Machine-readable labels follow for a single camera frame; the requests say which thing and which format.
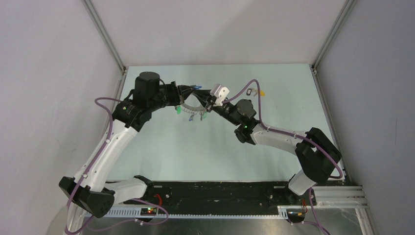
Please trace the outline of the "large metal keyring with clips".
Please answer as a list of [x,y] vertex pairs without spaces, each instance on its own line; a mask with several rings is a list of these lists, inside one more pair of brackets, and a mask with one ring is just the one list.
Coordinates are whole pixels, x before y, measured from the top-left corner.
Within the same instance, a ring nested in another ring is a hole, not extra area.
[[191,106],[186,103],[183,103],[183,104],[175,106],[175,111],[178,107],[181,108],[181,113],[187,113],[189,117],[191,115],[194,115],[193,121],[195,121],[197,118],[199,121],[203,121],[204,119],[202,118],[202,115],[204,112],[207,112],[207,110],[201,104],[199,106]]

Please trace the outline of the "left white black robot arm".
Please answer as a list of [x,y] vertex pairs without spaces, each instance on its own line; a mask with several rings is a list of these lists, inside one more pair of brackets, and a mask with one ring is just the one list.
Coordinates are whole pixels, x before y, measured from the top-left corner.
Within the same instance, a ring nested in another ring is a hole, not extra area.
[[99,146],[73,177],[63,177],[59,187],[74,203],[96,218],[105,216],[113,205],[137,198],[143,204],[154,200],[148,180],[134,177],[107,183],[108,175],[129,142],[152,117],[152,113],[179,106],[199,87],[164,83],[155,72],[142,72],[135,87],[110,112],[110,122]]

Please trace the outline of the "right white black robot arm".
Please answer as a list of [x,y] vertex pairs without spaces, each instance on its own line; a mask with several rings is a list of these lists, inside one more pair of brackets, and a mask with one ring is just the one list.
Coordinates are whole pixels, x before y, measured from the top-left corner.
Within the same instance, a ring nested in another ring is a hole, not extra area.
[[193,95],[208,112],[214,111],[234,124],[237,127],[234,133],[241,143],[266,145],[297,157],[301,170],[290,179],[284,191],[289,204],[299,203],[314,185],[326,183],[335,169],[342,178],[343,172],[338,166],[342,155],[322,130],[313,127],[299,132],[267,127],[255,118],[258,110],[249,99],[241,99],[236,104],[226,100],[217,106],[217,98],[208,90],[195,90]]

